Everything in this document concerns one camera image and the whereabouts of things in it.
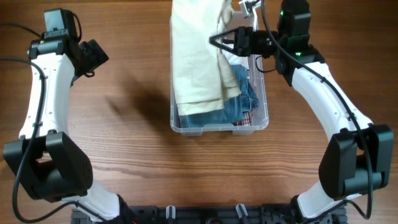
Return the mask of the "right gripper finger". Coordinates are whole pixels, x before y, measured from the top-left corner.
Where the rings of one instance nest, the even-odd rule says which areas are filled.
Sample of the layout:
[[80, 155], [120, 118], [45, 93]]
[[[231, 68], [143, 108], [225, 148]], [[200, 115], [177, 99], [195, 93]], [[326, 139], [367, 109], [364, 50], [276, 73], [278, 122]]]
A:
[[210, 37], [210, 44], [229, 53], [234, 53], [234, 39], [224, 37]]
[[217, 40], [217, 39], [222, 39], [223, 37], [227, 37], [229, 35], [235, 36], [236, 33], [238, 33], [238, 29], [232, 29], [232, 30], [227, 30], [226, 32], [222, 32], [220, 34], [216, 34], [211, 36], [211, 40]]

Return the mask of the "white printed t-shirt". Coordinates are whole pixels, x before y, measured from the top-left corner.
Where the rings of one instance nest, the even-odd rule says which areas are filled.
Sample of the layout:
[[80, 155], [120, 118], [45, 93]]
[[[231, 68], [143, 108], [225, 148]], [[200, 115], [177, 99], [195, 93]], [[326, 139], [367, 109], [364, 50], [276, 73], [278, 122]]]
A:
[[249, 68], [247, 57], [239, 57], [225, 50], [223, 50], [222, 53], [227, 58], [230, 65], [242, 65], [246, 68]]

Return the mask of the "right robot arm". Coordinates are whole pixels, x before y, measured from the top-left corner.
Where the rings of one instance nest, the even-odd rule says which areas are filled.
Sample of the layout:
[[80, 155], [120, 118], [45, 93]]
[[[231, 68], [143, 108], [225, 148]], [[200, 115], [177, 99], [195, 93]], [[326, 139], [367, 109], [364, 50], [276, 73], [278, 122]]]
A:
[[371, 217], [373, 193], [389, 182], [394, 134], [363, 115], [333, 79], [321, 53], [309, 44], [311, 13], [306, 0], [284, 0], [276, 30], [238, 27], [210, 37], [211, 45], [237, 56], [273, 57], [275, 68], [302, 95], [328, 138], [318, 182], [285, 205], [261, 207], [262, 219], [283, 223], [335, 222], [347, 205], [366, 196]]

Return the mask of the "cream cloth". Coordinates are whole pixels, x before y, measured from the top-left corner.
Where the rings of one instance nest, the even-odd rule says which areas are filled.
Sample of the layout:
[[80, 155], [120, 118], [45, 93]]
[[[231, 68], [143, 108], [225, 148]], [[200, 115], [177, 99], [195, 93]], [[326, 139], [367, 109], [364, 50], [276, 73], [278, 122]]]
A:
[[240, 95], [228, 59], [210, 44], [210, 37], [224, 32], [233, 14], [230, 0], [173, 1], [172, 78], [180, 115], [221, 110], [225, 101]]

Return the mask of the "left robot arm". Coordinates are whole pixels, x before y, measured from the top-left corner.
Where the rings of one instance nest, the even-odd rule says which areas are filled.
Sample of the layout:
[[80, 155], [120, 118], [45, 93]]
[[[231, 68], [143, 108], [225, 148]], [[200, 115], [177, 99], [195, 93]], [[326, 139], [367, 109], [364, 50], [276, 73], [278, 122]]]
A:
[[17, 204], [20, 188], [30, 198], [69, 205], [93, 223], [129, 223], [133, 215], [124, 200], [93, 178], [88, 156], [68, 134], [70, 88], [80, 77], [92, 77], [108, 56], [94, 40], [81, 39], [75, 13], [45, 11], [45, 32], [32, 41], [25, 62], [32, 69], [29, 108], [19, 139], [4, 146], [4, 158], [15, 174], [12, 208], [28, 223]]

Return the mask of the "red plaid shirt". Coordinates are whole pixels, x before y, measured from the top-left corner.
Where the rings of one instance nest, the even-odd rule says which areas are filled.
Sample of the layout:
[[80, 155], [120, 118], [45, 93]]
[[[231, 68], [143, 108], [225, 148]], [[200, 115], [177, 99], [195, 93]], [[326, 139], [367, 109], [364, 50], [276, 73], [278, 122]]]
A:
[[234, 126], [252, 126], [252, 116], [254, 111], [248, 111], [243, 114], [243, 119], [241, 121], [234, 122]]

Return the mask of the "blue denim jeans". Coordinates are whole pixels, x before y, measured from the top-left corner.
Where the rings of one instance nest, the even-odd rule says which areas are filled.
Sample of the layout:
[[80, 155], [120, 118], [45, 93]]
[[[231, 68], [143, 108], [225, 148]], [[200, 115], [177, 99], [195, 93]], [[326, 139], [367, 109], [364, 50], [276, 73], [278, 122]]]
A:
[[203, 128], [207, 124], [233, 124], [241, 121], [244, 113], [254, 111], [259, 106], [259, 99], [249, 82], [248, 69], [242, 65], [232, 65], [231, 68], [238, 80], [241, 94], [225, 101], [222, 110], [179, 116], [181, 128]]

